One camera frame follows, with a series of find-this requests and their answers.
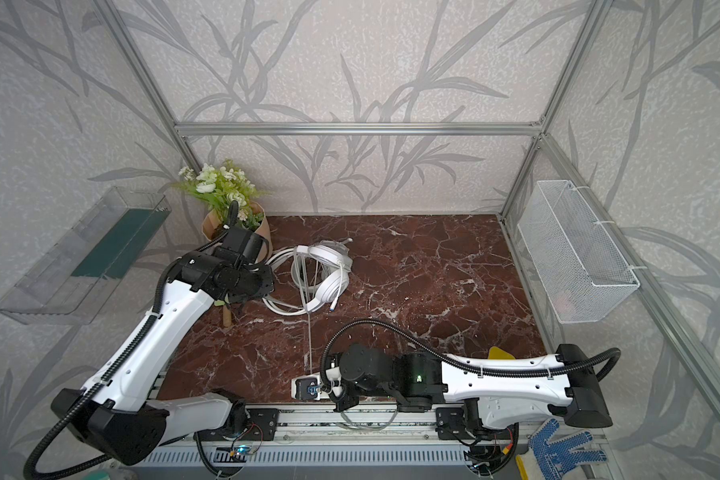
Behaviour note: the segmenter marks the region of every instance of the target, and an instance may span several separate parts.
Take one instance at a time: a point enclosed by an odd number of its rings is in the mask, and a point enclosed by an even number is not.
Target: leaf pattern wallpaper
[[[22,478],[58,389],[77,388],[138,323],[155,271],[200,242],[202,208],[168,189],[181,156],[90,11],[0,0],[0,296],[112,185],[164,191],[173,212],[90,325],[0,314],[0,480]],[[42,468],[92,456],[65,433]]]
[[[590,0],[118,0],[175,117],[538,120]],[[277,213],[467,213],[508,191],[528,138],[190,139]]]
[[[598,43],[553,133],[720,365],[720,2],[613,11]]]
[[[552,134],[720,365],[720,2],[614,3]],[[540,155],[510,225],[558,178]],[[626,478],[720,478],[720,423],[642,303],[562,326],[512,237],[548,337],[624,351],[604,391]]]

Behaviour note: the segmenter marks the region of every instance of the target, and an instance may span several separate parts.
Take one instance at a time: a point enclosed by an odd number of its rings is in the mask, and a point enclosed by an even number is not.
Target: metal rail
[[[581,70],[581,65],[584,63],[586,54],[589,53],[589,50],[592,48],[597,33],[600,31],[608,9],[613,2],[614,0],[594,0],[592,2],[584,18],[584,23],[581,25],[581,30],[579,30],[579,35],[576,37],[574,47],[571,49],[570,55],[568,55],[568,60],[565,66],[563,66],[563,71],[560,72],[560,77],[557,79],[557,84],[552,91],[549,103],[547,103],[547,107],[541,115],[540,133],[546,134],[549,132],[552,121],[557,116],[557,112],[563,105],[566,94],[573,85],[579,70]],[[528,152],[526,152],[523,164],[518,171],[518,176],[514,179],[514,183],[512,183],[512,188],[509,191],[507,200],[504,202],[504,206],[501,207],[501,214],[503,216],[507,216],[510,206],[518,196],[518,192],[528,177],[530,169],[534,166],[536,150],[538,149],[537,141],[538,137],[534,138]]]
[[[534,123],[194,122],[176,124],[185,137],[205,135],[536,135]]]
[[[134,39],[130,36],[130,33],[128,33],[128,27],[125,26],[122,17],[117,12],[117,7],[115,7],[112,0],[91,1],[94,4],[96,14],[98,14],[105,28],[112,36],[115,45],[125,57],[128,67],[130,67],[130,70],[134,72],[136,80],[144,90],[144,95],[146,95],[150,103],[152,103],[155,113],[157,113],[157,117],[160,119],[160,122],[166,130],[166,134],[173,141],[174,146],[179,153],[181,153],[181,156],[184,158],[186,164],[193,168],[194,171],[199,172],[200,162],[198,162],[197,158],[195,158],[190,146],[174,129],[176,120],[168,107],[168,102],[166,102],[163,95],[160,93],[160,89],[157,87],[157,82],[146,66]]]

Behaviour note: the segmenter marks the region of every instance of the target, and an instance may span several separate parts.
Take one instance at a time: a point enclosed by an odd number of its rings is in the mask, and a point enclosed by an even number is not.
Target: brown paper pot
[[[264,209],[257,202],[251,201],[250,204],[251,210],[253,210],[254,214],[264,213]],[[205,236],[205,238],[208,239],[208,241],[211,241],[211,236],[213,235],[213,232],[216,231],[216,228],[219,225],[221,225],[221,220],[216,215],[216,212],[212,210],[208,213],[208,215],[206,215],[206,218],[202,221],[202,234]],[[262,224],[259,225],[259,228],[257,228],[254,233],[263,236],[269,241],[269,252],[267,252],[266,245],[262,245],[262,249],[259,252],[259,257],[256,258],[256,262],[259,263],[268,259],[275,249],[274,246],[272,246],[272,237],[269,233],[269,223],[266,221],[266,214],[262,219]]]

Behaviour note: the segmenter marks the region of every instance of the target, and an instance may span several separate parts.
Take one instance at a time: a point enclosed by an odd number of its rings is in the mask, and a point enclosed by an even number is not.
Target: yellow object
[[[528,480],[528,474],[525,472],[525,465],[523,465],[523,459],[518,455],[514,458],[518,463],[518,470],[520,470],[520,478]]]
[[[507,353],[497,346],[492,346],[488,351],[489,360],[515,360],[514,355]]]

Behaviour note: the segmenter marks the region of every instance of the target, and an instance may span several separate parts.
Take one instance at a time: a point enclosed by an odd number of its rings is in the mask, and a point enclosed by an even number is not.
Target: white wire basket
[[[540,180],[518,223],[560,323],[596,322],[640,287],[633,268],[568,180]]]

